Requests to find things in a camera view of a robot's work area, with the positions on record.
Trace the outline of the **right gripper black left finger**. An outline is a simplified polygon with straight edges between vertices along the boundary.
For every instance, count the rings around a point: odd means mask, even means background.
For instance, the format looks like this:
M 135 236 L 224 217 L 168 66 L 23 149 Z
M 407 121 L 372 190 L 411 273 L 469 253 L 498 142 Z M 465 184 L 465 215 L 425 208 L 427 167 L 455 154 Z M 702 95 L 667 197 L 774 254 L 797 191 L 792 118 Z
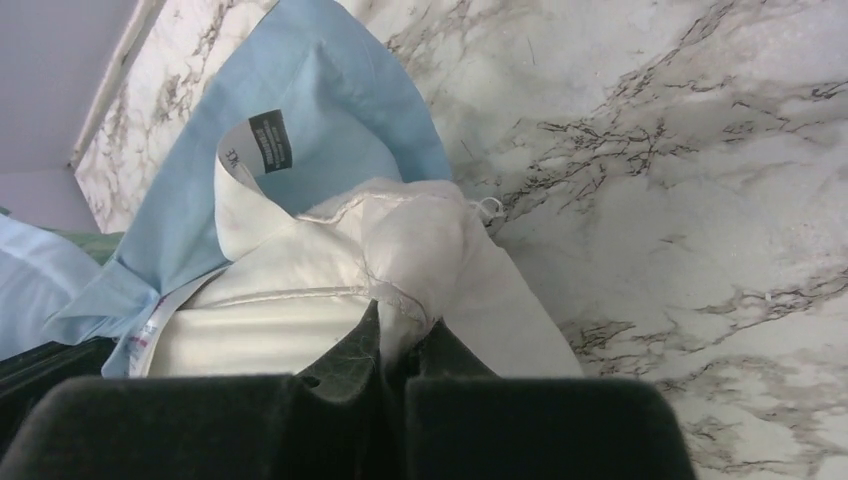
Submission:
M 377 307 L 299 373 L 69 378 L 28 413 L 5 479 L 400 479 Z

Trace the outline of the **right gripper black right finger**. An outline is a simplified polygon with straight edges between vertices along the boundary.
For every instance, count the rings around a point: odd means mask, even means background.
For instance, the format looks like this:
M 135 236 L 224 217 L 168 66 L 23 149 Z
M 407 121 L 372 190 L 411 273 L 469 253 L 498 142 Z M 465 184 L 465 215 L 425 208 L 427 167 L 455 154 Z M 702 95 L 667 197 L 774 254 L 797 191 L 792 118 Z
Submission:
M 408 355 L 410 479 L 693 479 L 681 429 L 633 380 L 508 379 L 443 323 Z

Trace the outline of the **white pillow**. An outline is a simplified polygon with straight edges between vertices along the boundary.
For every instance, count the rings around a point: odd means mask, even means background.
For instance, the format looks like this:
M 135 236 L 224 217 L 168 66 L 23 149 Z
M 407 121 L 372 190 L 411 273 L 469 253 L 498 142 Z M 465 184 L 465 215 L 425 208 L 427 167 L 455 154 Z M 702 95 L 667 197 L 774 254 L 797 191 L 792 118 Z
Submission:
M 129 340 L 132 377 L 301 370 L 377 305 L 379 360 L 443 323 L 505 377 L 578 377 L 572 349 L 487 233 L 494 198 L 448 181 L 369 180 L 293 216 L 260 189 L 261 137 L 218 143 L 214 226 L 228 260 L 165 297 Z

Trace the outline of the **green patterned pillowcase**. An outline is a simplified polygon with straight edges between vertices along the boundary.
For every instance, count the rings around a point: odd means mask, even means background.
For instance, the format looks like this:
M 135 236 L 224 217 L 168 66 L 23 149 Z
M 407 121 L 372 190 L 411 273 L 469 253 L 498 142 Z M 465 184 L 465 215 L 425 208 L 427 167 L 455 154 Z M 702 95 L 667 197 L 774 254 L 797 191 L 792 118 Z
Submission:
M 112 257 L 124 236 L 123 232 L 106 234 L 51 228 L 46 228 L 46 231 L 70 241 L 100 265 L 104 265 Z

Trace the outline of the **light blue pillowcase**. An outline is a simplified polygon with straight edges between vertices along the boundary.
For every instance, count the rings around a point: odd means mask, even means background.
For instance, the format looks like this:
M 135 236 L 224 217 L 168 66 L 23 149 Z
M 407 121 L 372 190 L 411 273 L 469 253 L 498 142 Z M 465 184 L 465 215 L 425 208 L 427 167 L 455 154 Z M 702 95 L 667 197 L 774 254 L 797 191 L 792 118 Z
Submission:
M 1 219 L 1 356 L 102 337 L 105 376 L 138 375 L 178 308 L 255 240 L 378 177 L 447 180 L 431 115 L 398 60 L 335 1 L 281 1 L 201 98 L 106 262 Z

